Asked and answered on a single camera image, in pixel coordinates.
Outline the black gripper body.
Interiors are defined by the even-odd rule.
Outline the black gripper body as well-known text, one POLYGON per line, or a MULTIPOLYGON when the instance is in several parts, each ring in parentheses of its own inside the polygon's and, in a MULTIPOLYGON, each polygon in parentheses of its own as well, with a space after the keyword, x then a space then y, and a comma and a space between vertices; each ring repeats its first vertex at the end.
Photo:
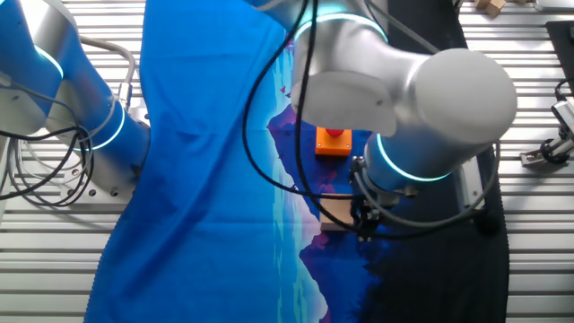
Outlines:
POLYGON ((394 194, 376 194, 371 191, 360 194, 352 201, 358 211, 365 211, 369 218, 389 218, 391 209, 396 205, 394 194))

